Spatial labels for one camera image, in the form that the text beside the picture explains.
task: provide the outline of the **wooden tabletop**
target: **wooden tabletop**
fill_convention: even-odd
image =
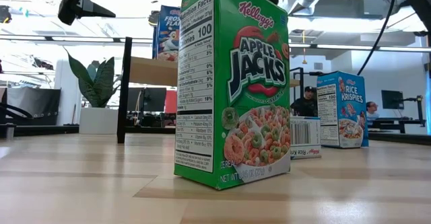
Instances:
[[[0,223],[430,223],[431,148],[372,141],[216,191],[174,176],[174,135],[0,142]]]

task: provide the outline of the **apple jacks logo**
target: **apple jacks logo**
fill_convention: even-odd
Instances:
[[[229,102],[241,95],[244,86],[264,81],[265,85],[285,86],[285,65],[272,45],[256,38],[242,37],[239,48],[230,51]]]

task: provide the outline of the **cereal bowl image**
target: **cereal bowl image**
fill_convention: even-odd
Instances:
[[[364,138],[364,130],[360,124],[350,119],[340,119],[338,123],[341,144],[360,146]]]
[[[282,169],[290,162],[289,116],[288,109],[281,106],[249,110],[226,136],[224,157],[236,164],[238,173],[262,167],[266,171]],[[259,179],[259,175],[255,177],[247,178],[247,182]]]
[[[163,60],[163,61],[177,62],[178,52],[177,51],[161,52],[157,55],[157,59]]]

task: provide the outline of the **rice krispies cereal box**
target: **rice krispies cereal box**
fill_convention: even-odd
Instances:
[[[339,71],[319,76],[317,108],[322,146],[368,146],[363,77]]]
[[[157,59],[176,63],[180,38],[180,8],[162,5],[156,38]]]
[[[287,22],[268,0],[183,0],[176,175],[221,190],[289,172]]]
[[[321,119],[319,117],[290,117],[290,158],[321,157]]]

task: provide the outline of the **wooden table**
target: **wooden table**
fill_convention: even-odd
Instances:
[[[1,223],[430,223],[431,148],[371,141],[221,192],[174,176],[174,135],[0,141]]]

